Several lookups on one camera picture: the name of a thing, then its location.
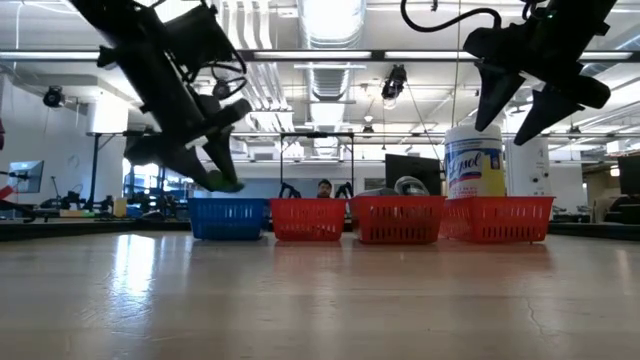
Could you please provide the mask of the blue plastic basket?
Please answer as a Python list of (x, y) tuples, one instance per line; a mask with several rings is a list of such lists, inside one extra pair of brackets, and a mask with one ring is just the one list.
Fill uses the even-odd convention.
[(192, 233), (200, 240), (258, 240), (267, 210), (268, 201), (261, 198), (188, 199)]

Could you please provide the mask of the grey wall monitor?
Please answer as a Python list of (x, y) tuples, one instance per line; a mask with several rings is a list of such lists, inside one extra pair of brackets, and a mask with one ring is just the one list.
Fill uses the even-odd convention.
[(9, 164), (11, 176), (8, 178), (8, 185), (18, 193), (39, 193), (43, 169), (44, 162), (42, 160), (11, 162)]

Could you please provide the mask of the white cylindrical tank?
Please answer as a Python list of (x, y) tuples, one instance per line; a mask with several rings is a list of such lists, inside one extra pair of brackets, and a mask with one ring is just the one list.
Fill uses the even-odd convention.
[(534, 138), (523, 145), (505, 143), (508, 196), (551, 196), (548, 140)]

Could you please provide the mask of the black overhead rig bar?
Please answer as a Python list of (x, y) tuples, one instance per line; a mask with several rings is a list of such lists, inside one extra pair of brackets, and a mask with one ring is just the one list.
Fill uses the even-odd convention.
[[(472, 62), (475, 58), (455, 50), (239, 50), (247, 62)], [(98, 51), (0, 50), (7, 62), (95, 62)], [(586, 51), (582, 63), (640, 63), (640, 51)]]

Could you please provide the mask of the white yellow Lysol wipes canister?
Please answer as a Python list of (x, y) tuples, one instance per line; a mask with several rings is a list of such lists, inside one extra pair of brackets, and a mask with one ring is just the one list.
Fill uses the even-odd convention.
[(460, 125), (445, 134), (447, 196), (502, 197), (506, 194), (501, 129), (489, 125), (479, 132), (473, 125)]

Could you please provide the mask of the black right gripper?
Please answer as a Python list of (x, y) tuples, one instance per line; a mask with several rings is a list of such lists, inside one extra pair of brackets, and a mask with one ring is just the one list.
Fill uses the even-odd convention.
[(514, 138), (518, 146), (582, 111), (581, 105), (603, 107), (611, 91), (582, 74), (579, 58), (594, 36), (606, 34), (605, 19), (594, 13), (548, 13), (523, 24), (474, 30), (463, 49), (489, 62), (475, 63), (481, 78), (475, 129), (483, 132), (525, 82), (519, 72), (551, 85), (570, 100), (552, 90), (534, 90), (531, 110)]

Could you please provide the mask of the black computer monitor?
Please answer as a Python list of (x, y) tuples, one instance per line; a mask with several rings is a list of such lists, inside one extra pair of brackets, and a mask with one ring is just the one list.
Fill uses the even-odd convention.
[(422, 181), (430, 192), (429, 196), (442, 194), (441, 167), (436, 159), (386, 154), (386, 187), (394, 189), (395, 182), (403, 176), (413, 176)]

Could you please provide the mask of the red plastic basket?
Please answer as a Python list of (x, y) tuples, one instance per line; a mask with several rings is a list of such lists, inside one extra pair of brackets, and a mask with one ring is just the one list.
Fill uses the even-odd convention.
[(337, 242), (342, 237), (346, 207), (346, 199), (271, 199), (273, 232), (280, 241)]
[(444, 196), (357, 196), (352, 228), (367, 245), (426, 245), (438, 240)]
[(440, 236), (476, 244), (541, 242), (553, 201), (549, 196), (448, 199)]

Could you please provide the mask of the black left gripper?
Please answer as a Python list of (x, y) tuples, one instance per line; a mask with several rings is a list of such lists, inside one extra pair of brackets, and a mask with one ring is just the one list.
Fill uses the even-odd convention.
[(154, 163), (213, 191), (196, 150), (184, 145), (204, 136), (207, 142), (202, 149), (216, 166), (214, 170), (238, 180), (230, 138), (234, 124), (252, 106), (241, 98), (222, 107), (214, 96), (199, 95), (191, 86), (201, 68), (223, 58), (224, 48), (216, 44), (122, 43), (100, 48), (97, 65), (118, 66), (139, 95), (141, 111), (151, 114), (168, 136), (128, 138), (124, 157), (132, 165)]

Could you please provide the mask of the black background rig frame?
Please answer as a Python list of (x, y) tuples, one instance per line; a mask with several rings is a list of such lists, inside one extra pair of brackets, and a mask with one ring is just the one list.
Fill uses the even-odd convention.
[(344, 184), (340, 187), (339, 195), (343, 195), (346, 199), (351, 199), (354, 196), (354, 183), (355, 183), (355, 158), (354, 158), (354, 150), (355, 150), (355, 141), (354, 134), (352, 132), (322, 132), (322, 131), (311, 131), (311, 132), (283, 132), (278, 134), (279, 144), (280, 144), (280, 159), (279, 159), (279, 180), (280, 184), (284, 184), (284, 140), (288, 137), (293, 137), (294, 140), (297, 140), (299, 137), (304, 137), (307, 139), (325, 139), (325, 138), (342, 138), (346, 137), (350, 140), (349, 151), (351, 152), (351, 161), (350, 161), (350, 169), (351, 169), (351, 180), (348, 181), (348, 185)]

